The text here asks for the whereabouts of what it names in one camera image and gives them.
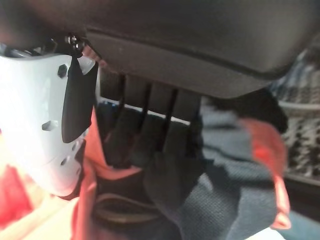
gray fabric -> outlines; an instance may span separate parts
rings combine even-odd
[[[254,162],[251,138],[230,112],[201,104],[198,158],[158,153],[144,186],[183,240],[243,240],[276,217],[274,183]]]

screw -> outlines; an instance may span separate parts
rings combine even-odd
[[[65,64],[59,66],[58,73],[57,73],[59,78],[61,79],[64,78],[67,75],[67,70],[68,68]]]

cloth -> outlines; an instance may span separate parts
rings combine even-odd
[[[271,225],[288,228],[289,203],[282,184],[286,151],[274,128],[216,111],[206,101],[198,127],[197,157],[182,159],[158,152],[143,171],[135,167],[114,171],[105,164],[93,112],[80,196],[48,214],[40,226],[25,231],[24,239],[243,240]],[[102,195],[97,180],[115,183],[137,175],[158,209],[156,220],[124,230],[92,217]],[[1,239],[15,239],[5,231]]]

red fabric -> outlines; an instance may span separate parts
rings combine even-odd
[[[33,210],[17,169],[7,166],[0,176],[0,227]]]
[[[283,173],[287,161],[287,149],[278,132],[269,124],[253,119],[242,120],[249,130],[252,139],[254,159],[264,164],[270,171],[274,181],[277,215],[271,227],[289,229],[290,203]]]

hole in brace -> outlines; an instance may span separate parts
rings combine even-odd
[[[47,121],[46,123],[42,124],[42,130],[43,131],[52,131],[53,129],[55,129],[56,127],[58,127],[58,121],[57,120],[50,120]]]
[[[68,161],[69,161],[70,157],[66,157],[62,160],[62,162],[60,163],[60,166],[64,166]]]

